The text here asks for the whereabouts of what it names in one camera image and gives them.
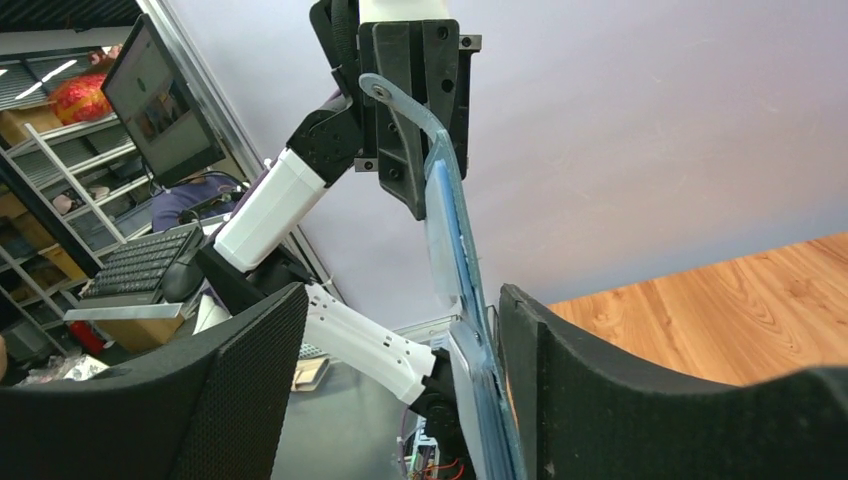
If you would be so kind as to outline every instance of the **purple shirt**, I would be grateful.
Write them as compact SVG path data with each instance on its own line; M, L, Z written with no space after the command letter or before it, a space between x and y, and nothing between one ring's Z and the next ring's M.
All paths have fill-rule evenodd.
M180 213L200 202L232 191L235 183L227 177L208 175L205 182L186 183L167 189L153 197L153 231L161 232L179 225ZM206 211L201 218L214 217L229 213L235 208L234 203L226 203Z

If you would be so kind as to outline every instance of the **red bottle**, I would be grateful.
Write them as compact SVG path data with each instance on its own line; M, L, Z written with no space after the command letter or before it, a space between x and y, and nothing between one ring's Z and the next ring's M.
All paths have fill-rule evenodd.
M88 350L88 353L97 355L103 351L103 347L105 345L103 340L94 333L87 323L71 322L70 325L68 325L68 330L70 330L71 334L77 338L83 348Z

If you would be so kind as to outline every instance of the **fluorescent light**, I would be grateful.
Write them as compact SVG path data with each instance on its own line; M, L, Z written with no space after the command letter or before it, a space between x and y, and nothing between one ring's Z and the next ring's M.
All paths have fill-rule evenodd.
M15 100L20 100L20 99L26 97L30 93L38 90L39 87L41 87L41 82L35 82L33 84L33 86L31 86L31 87L27 88L26 90L24 90L23 92L19 93L18 96L15 97Z
M71 65L73 65L75 63L77 63L76 60L68 60L67 62L63 63L59 68L57 68L57 69L53 70L52 72L48 73L47 75L45 75L44 78L41 79L41 81L46 82L47 80L50 80L51 78L55 77L56 75L67 70L68 67L70 67Z

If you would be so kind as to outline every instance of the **robotic arm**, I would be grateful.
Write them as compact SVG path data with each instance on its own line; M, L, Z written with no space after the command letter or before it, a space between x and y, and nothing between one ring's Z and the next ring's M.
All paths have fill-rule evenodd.
M479 36L460 35L444 0L319 0L310 20L339 92L313 111L287 148L197 255L216 293L236 313L292 281L310 297L304 341L374 378L428 419L426 434L474 478L459 426L450 358L411 342L333 298L279 245L352 166L380 184L416 220L424 208L418 126L360 91L362 73L382 75L427 105L449 129L467 168L471 55Z

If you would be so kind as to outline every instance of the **gray floor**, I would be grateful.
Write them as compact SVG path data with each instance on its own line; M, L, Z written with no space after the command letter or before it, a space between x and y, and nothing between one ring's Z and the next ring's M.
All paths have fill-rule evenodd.
M273 480L401 478L396 464L402 403L335 362L314 392L292 393Z

